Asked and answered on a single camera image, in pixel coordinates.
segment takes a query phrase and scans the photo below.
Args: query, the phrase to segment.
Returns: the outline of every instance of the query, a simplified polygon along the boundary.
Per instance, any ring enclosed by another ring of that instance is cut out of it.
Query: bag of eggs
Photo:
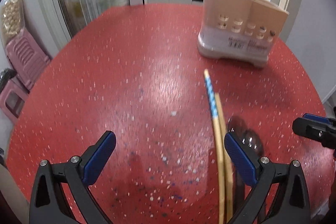
[[[25,27],[22,0],[6,0],[1,7],[1,34],[4,46]]]

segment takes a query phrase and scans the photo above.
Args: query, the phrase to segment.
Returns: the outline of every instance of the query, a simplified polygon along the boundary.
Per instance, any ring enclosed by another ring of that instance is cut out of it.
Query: speckled tabletop
[[[306,112],[325,115],[298,60],[281,41],[263,70],[203,58],[196,47],[201,15],[194,5],[111,8],[56,56],[9,147],[8,168],[28,199],[42,159],[67,161],[112,130],[117,147],[91,190],[114,223],[218,223],[205,68],[226,118],[243,117],[272,161],[302,163],[312,210],[328,198],[332,151],[291,130]]]

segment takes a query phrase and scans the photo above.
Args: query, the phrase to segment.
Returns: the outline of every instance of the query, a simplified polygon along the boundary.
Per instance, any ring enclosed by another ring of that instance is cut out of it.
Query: metal screw
[[[295,167],[299,167],[299,166],[300,166],[300,162],[299,162],[298,160],[294,160],[294,161],[293,161],[293,165],[294,165]]]
[[[48,161],[47,160],[41,160],[40,165],[45,166],[47,165]]]
[[[78,156],[73,156],[70,160],[73,164],[75,164],[76,162],[79,161],[79,157]]]
[[[261,157],[260,161],[262,163],[264,163],[264,164],[267,164],[267,163],[269,163],[269,158],[267,158],[267,157]]]

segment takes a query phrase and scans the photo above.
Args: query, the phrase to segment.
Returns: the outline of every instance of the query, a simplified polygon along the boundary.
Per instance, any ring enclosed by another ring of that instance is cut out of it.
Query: barcode label
[[[237,48],[239,50],[243,49],[244,44],[239,42],[229,41],[229,47]]]

